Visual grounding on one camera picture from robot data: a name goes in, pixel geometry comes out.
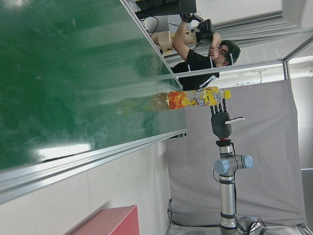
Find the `left black-white robot hand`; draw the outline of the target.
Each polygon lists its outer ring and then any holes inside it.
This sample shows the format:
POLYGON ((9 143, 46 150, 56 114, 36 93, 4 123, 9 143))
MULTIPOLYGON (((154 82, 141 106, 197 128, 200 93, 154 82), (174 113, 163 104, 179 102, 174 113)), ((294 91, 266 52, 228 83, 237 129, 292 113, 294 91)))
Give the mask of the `left black-white robot hand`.
POLYGON ((313 27, 312 0, 283 0, 282 13, 284 20, 301 28, 313 27))

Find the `right black-white robot hand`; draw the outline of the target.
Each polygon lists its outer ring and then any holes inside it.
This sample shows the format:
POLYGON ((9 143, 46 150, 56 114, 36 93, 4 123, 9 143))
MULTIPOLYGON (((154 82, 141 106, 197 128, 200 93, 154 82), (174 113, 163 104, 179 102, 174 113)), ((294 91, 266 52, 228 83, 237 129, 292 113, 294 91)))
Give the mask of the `right black-white robot hand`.
POLYGON ((226 139, 231 135, 232 123, 245 119, 244 117, 231 119, 226 108, 225 100, 223 100, 222 104, 215 105, 214 108, 211 106, 211 115, 213 133, 220 140, 226 139))

